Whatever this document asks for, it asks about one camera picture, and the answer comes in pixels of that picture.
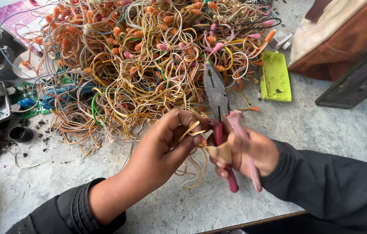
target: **small white device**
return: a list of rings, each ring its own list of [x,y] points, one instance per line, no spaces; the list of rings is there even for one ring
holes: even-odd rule
[[[288,40],[293,36],[293,34],[286,35],[283,31],[277,31],[273,38],[270,40],[269,45],[275,50],[280,50],[281,48],[286,50],[291,43]]]

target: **black cylinder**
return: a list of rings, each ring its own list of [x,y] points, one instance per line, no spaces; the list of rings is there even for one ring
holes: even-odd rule
[[[33,130],[28,127],[17,126],[10,130],[9,137],[17,143],[30,141],[33,137]]]

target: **lime green plastic box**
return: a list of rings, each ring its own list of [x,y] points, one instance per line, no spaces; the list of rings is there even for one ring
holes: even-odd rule
[[[290,82],[285,55],[263,51],[264,66],[260,78],[262,98],[269,101],[291,102]]]

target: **person's right hand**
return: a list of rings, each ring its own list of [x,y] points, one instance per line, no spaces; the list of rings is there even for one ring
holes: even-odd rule
[[[264,135],[244,127],[250,141],[239,137],[227,120],[223,120],[223,141],[229,142],[232,152],[231,167],[250,178],[249,163],[247,157],[253,157],[254,164],[259,169],[260,176],[268,176],[274,171],[279,161],[279,150],[275,143]],[[207,139],[208,145],[214,144],[213,133]],[[226,162],[219,155],[210,153],[210,161],[216,165],[215,171],[218,176],[228,178],[225,170]]]

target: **tangled wire pile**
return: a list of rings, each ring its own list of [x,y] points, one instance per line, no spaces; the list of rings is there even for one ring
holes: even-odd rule
[[[44,66],[53,75],[46,87],[39,84],[55,114],[52,125],[68,144],[91,137],[95,146],[81,147],[87,155],[100,147],[95,131],[108,141],[133,142],[144,122],[153,125],[172,109],[206,114],[207,60],[228,88],[237,83],[240,91],[251,67],[263,65],[261,52],[274,35],[265,37],[266,29],[281,23],[262,2],[61,0],[49,4],[55,5],[52,15],[34,11],[47,24],[21,36],[43,46],[45,58],[34,69]],[[75,86],[61,88],[62,77]]]

